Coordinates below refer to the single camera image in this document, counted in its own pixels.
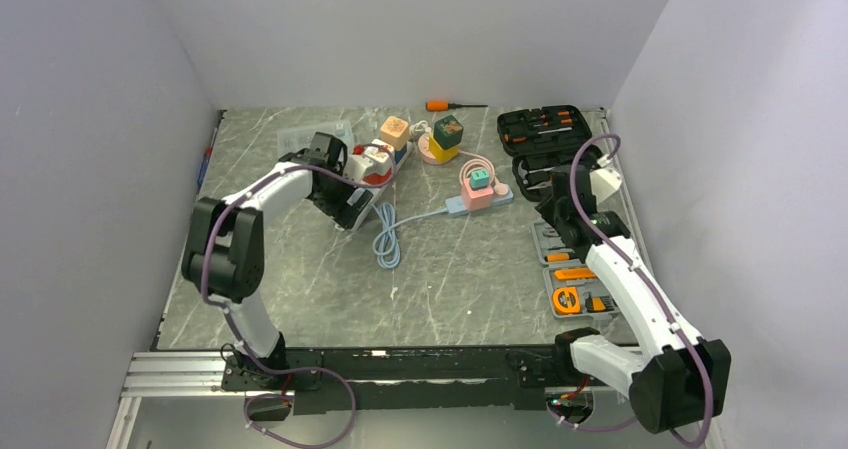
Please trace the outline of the white long power strip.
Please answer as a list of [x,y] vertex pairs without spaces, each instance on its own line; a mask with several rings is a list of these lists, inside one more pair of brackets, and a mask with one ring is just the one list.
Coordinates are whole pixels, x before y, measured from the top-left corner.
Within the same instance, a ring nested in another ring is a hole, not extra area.
[[368,212],[389,187],[412,150],[412,143],[396,150],[391,144],[374,139],[369,144],[358,144],[347,158],[343,177],[359,184],[346,200],[336,225],[344,230],[357,230]]

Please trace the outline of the red cube adapter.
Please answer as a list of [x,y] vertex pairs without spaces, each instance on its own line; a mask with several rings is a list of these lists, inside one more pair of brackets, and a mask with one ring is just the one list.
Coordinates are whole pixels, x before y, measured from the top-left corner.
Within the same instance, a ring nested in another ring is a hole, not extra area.
[[382,186],[391,180],[393,174],[394,171],[391,168],[387,169],[384,173],[372,171],[362,177],[362,182],[367,186]]

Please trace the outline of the white cube adapter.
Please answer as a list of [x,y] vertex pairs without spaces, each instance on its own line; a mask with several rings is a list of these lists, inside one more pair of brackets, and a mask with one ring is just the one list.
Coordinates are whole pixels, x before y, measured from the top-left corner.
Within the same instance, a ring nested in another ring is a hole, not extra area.
[[344,175],[355,182],[363,183],[362,177],[372,171],[384,173],[395,164],[395,149],[374,139],[370,144],[356,145],[348,157]]

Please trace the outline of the black tool case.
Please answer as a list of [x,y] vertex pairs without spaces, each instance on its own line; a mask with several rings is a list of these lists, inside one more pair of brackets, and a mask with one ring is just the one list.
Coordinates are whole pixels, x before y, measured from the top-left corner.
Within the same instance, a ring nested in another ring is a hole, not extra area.
[[572,105],[543,106],[500,114],[497,133],[512,159],[512,173],[521,195],[539,202],[550,185],[548,172],[568,165],[578,149],[593,137],[582,112]]

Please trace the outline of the grey tool case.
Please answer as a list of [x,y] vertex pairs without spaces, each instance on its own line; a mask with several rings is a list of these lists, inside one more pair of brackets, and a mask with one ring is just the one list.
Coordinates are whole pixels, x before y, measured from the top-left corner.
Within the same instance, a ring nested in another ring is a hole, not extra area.
[[[564,245],[554,229],[543,220],[534,221],[530,226],[539,262],[542,264],[542,279],[545,285],[547,299],[555,319],[576,320],[592,319],[594,321],[610,320],[620,313],[620,308],[609,290],[596,279],[558,281],[553,272],[561,268],[587,267],[580,262],[575,252]],[[582,313],[571,316],[554,314],[551,295],[559,287],[576,286],[582,305]]]

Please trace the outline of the teal cube adapter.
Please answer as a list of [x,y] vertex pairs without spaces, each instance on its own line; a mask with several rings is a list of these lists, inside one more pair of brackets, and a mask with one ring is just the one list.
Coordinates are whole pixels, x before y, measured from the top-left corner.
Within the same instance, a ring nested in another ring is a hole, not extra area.
[[484,190],[490,186],[490,173],[485,169],[472,171],[468,176],[468,185],[472,191]]

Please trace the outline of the light blue power strip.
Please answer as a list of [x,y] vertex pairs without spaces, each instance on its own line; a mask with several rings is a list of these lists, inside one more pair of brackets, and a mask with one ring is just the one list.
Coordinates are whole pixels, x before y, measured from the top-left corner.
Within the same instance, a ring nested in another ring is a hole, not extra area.
[[513,200],[514,194],[511,190],[508,190],[504,195],[498,195],[489,191],[481,197],[473,197],[472,195],[463,193],[460,196],[448,198],[445,201],[445,207],[450,216],[461,217],[504,206],[512,203]]

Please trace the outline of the pink cube socket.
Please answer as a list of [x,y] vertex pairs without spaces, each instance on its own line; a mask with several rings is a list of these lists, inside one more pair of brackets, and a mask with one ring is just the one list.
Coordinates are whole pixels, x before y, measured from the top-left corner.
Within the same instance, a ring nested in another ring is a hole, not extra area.
[[468,184],[461,186],[461,198],[469,212],[488,208],[492,204],[494,196],[495,192],[491,186],[478,191],[472,191]]

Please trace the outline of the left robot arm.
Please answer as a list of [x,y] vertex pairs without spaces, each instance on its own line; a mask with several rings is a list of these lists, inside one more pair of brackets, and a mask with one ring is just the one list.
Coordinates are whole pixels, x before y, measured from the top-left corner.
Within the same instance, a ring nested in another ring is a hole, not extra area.
[[351,161],[340,138],[317,132],[309,147],[283,155],[244,189],[194,204],[181,274],[204,303],[222,311],[237,352],[250,358],[248,376],[261,388],[279,386],[288,371],[285,338],[259,293],[266,228],[303,200],[337,226],[352,228],[375,191],[386,184],[345,175]]

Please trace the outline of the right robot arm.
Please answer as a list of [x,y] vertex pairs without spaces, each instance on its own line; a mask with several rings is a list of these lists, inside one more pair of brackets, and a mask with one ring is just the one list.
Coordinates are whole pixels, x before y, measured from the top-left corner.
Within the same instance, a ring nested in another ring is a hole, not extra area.
[[720,339],[705,339],[680,314],[644,265],[621,217],[597,209],[587,168],[560,166],[549,177],[537,212],[607,289],[640,349],[634,354],[592,328],[566,331],[553,344],[553,375],[564,384],[586,375],[617,390],[652,434],[676,434],[698,423],[701,431],[689,444],[700,445],[723,411],[729,349]]

